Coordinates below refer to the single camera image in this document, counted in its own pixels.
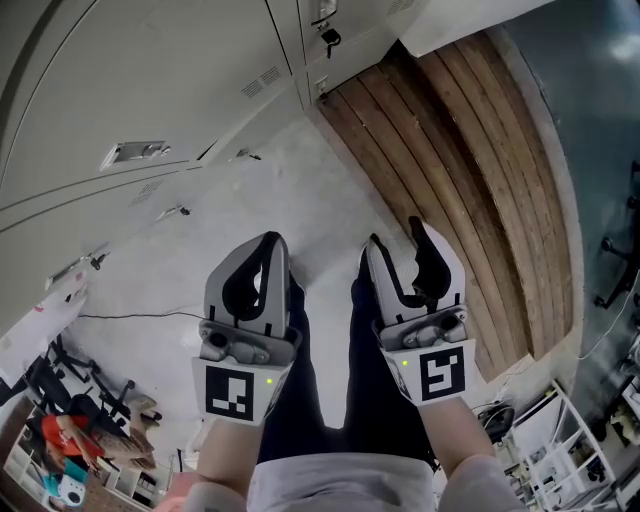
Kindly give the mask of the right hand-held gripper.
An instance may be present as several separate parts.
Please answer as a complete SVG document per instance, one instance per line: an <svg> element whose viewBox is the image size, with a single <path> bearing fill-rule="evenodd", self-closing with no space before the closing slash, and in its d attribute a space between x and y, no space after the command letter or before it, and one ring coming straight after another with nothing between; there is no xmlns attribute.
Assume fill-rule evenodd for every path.
<svg viewBox="0 0 640 512"><path fill-rule="evenodd" d="M373 324L373 332L400 393L422 406L466 391L476 341L467 335L467 311L461 305L466 277L460 258L432 226L416 216L409 218L409 225L418 265L413 295L403 291L390 252L377 234L370 235L365 254L382 318Z"/></svg>

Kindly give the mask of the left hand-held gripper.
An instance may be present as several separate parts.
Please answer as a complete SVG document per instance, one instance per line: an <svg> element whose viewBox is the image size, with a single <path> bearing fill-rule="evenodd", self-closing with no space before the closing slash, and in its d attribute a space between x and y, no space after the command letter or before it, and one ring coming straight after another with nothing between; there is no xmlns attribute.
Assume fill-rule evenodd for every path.
<svg viewBox="0 0 640 512"><path fill-rule="evenodd" d="M272 412L302 341L287 328L288 301L288 248L274 231L238 246L209 275L209 320L200 322L201 350L192 359L202 416L256 426ZM235 328L241 321L251 332Z"/></svg>

